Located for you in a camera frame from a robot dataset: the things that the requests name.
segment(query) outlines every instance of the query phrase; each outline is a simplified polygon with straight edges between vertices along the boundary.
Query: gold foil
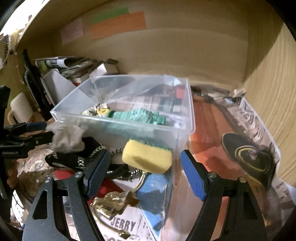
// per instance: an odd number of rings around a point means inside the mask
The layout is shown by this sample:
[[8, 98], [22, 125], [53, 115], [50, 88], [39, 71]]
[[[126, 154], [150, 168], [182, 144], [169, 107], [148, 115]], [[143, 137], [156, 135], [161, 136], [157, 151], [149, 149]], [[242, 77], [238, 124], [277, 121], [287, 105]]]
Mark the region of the gold foil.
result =
[[140, 199], [136, 198], [135, 194], [131, 191], [110, 192], [104, 198], [96, 197], [91, 203], [94, 213], [101, 214], [108, 220], [112, 220], [117, 214], [123, 214], [128, 205], [134, 207], [138, 205]]

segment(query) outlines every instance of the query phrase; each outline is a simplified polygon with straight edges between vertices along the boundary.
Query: yellow sponge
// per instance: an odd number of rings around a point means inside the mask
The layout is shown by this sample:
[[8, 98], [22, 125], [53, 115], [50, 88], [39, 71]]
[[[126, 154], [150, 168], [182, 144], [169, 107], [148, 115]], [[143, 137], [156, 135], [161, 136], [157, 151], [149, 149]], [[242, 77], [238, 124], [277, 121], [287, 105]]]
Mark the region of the yellow sponge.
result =
[[173, 155], [170, 150], [131, 139], [124, 147], [122, 161], [146, 172], [163, 174], [171, 167]]

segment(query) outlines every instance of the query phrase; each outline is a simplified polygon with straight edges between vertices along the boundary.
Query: gray cloth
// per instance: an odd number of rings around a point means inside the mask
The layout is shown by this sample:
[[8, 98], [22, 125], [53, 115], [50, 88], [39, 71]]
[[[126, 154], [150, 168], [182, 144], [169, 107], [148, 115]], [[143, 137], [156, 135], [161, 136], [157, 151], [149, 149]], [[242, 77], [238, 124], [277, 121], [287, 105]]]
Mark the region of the gray cloth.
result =
[[79, 152], [84, 150], [82, 135], [86, 127], [81, 127], [74, 123], [55, 121], [46, 127], [47, 131], [52, 131], [52, 149], [54, 152]]

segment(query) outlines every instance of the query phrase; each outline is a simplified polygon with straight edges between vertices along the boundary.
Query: metal screw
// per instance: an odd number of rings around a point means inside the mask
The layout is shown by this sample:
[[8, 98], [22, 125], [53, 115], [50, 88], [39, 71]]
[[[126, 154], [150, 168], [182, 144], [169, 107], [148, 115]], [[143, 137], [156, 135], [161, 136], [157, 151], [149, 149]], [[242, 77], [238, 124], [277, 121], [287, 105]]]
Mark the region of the metal screw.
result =
[[47, 177], [46, 179], [45, 179], [45, 182], [46, 183], [50, 183], [52, 181], [52, 177]]
[[75, 177], [82, 177], [82, 172], [76, 172], [76, 173], [74, 174], [74, 176], [75, 176]]
[[246, 182], [247, 182], [247, 180], [246, 180], [244, 177], [240, 177], [240, 178], [239, 178], [239, 181], [240, 181], [241, 183], [246, 183]]
[[251, 158], [253, 161], [255, 161], [255, 160], [257, 159], [258, 153], [257, 153], [257, 151], [255, 151], [255, 150], [250, 150], [250, 151], [249, 151], [249, 155], [250, 155], [250, 158]]
[[215, 177], [217, 177], [217, 173], [215, 173], [215, 172], [209, 172], [209, 177], [215, 178]]

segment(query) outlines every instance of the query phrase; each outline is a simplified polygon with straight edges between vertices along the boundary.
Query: wooden panel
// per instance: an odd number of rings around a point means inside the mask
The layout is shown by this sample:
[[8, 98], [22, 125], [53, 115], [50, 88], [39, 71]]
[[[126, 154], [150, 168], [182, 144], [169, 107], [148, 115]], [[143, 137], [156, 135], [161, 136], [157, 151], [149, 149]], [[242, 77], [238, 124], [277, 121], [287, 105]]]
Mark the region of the wooden panel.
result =
[[84, 12], [108, 0], [45, 0], [47, 3], [23, 31], [21, 41], [38, 38], [66, 26]]
[[[91, 18], [113, 7], [144, 11], [147, 30], [91, 40]], [[84, 14], [85, 36], [62, 46], [55, 33], [55, 55], [120, 61], [120, 73], [171, 74], [231, 86], [242, 85], [248, 49], [248, 12], [237, 1], [112, 1]]]
[[281, 151], [279, 177], [296, 186], [296, 42], [269, 5], [254, 2], [246, 98]]

